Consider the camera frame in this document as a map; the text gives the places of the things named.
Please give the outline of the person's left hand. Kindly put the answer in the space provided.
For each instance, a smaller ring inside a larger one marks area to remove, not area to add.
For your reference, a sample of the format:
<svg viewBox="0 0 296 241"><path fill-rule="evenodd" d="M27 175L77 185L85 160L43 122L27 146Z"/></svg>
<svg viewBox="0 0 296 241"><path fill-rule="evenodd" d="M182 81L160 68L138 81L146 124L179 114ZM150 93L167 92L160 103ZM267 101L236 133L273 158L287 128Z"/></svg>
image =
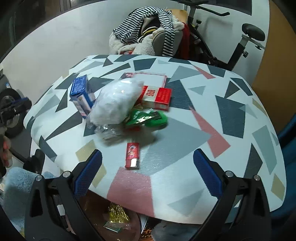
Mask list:
<svg viewBox="0 0 296 241"><path fill-rule="evenodd" d="M6 168L9 168L13 161L12 161L12 153L10 152L11 148L11 141L9 138L3 136L3 150L1 151L1 160L3 165Z"/></svg>

